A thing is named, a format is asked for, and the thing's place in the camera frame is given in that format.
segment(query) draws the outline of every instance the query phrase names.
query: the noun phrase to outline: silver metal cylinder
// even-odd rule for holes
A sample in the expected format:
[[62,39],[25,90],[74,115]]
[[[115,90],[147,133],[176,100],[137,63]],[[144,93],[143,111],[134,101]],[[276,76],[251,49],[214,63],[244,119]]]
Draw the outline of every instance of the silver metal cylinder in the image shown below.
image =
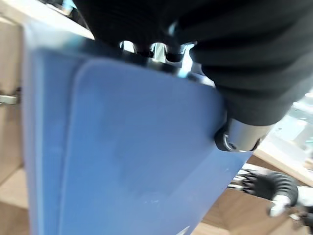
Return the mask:
[[229,151],[254,150],[271,130],[270,126],[252,126],[230,119],[224,134],[224,145]]

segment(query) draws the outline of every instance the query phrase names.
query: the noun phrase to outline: light wood panel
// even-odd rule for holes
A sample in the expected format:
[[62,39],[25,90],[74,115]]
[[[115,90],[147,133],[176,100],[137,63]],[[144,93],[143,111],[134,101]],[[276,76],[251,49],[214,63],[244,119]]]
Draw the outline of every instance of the light wood panel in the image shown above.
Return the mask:
[[[0,91],[12,94],[21,70],[21,29],[0,17]],[[22,164],[21,114],[18,106],[0,105],[0,184]]]
[[312,174],[310,174],[300,163],[291,160],[288,153],[284,152],[283,149],[279,149],[266,139],[253,152],[253,155],[306,185],[313,187]]
[[0,186],[0,202],[28,208],[26,175],[23,169],[17,170]]
[[30,235],[28,211],[0,202],[0,235]]
[[69,31],[87,38],[94,38],[89,30],[38,0],[0,0],[0,13],[19,24],[35,20],[61,31]]

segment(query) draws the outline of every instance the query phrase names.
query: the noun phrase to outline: wooden surface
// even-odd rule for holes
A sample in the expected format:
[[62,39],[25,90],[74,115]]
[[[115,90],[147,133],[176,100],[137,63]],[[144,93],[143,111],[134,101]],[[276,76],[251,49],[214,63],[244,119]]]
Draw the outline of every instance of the wooden surface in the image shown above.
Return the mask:
[[[227,189],[215,203],[218,209],[210,210],[203,222],[210,225],[222,223],[223,229],[229,230],[232,235],[266,235],[287,218],[287,215],[278,218],[268,217],[266,214],[268,203],[269,201],[265,199]],[[217,210],[222,222],[214,218],[218,216]]]
[[[19,85],[21,29],[0,17],[0,91],[12,94]],[[21,114],[18,106],[0,105],[0,184],[22,164]]]
[[26,175],[21,168],[0,185],[0,202],[27,209],[27,200]]
[[191,235],[230,235],[228,230],[200,223]]
[[293,221],[288,219],[284,223],[282,223],[278,228],[273,230],[269,235],[308,235],[309,228],[301,227],[295,229]]
[[0,235],[30,235],[28,211],[0,202]]
[[275,144],[265,140],[253,152],[253,155],[306,185],[313,187],[313,175],[300,163],[291,160],[288,152],[285,152]]

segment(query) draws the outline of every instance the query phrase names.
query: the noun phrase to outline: black ribbed rubber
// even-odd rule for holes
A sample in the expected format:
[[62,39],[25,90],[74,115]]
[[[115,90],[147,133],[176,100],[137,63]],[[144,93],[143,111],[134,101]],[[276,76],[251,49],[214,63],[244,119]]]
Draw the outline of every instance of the black ribbed rubber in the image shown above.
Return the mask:
[[273,197],[277,195],[287,196],[291,200],[290,206],[292,207],[297,203],[298,184],[292,177],[279,172],[272,172],[267,175],[267,178],[274,187],[275,194]]
[[268,175],[260,175],[255,171],[249,171],[243,181],[244,192],[272,200],[277,195],[287,196],[294,206],[298,200],[298,184],[290,176],[280,172],[271,172]]
[[[216,84],[228,116],[245,124],[279,121],[313,86],[312,0],[170,1],[180,44],[197,41],[193,61]],[[178,9],[174,17],[168,12]]]
[[95,38],[112,46],[122,41],[177,46],[161,30],[160,10],[166,0],[74,0]]
[[313,0],[74,2],[96,39],[115,47],[198,42],[192,59],[242,123],[276,123],[313,86]]

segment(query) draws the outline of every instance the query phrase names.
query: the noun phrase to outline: robotic hand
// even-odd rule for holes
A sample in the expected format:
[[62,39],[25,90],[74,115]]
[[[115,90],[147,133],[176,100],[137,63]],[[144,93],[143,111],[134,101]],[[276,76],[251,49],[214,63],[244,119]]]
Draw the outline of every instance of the robotic hand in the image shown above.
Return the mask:
[[184,45],[225,99],[215,136],[223,151],[251,151],[313,86],[312,0],[74,0],[96,40],[122,41],[171,62]]
[[293,220],[302,221],[313,232],[313,188],[298,186],[292,177],[245,164],[228,188],[270,200],[270,217],[289,211]]

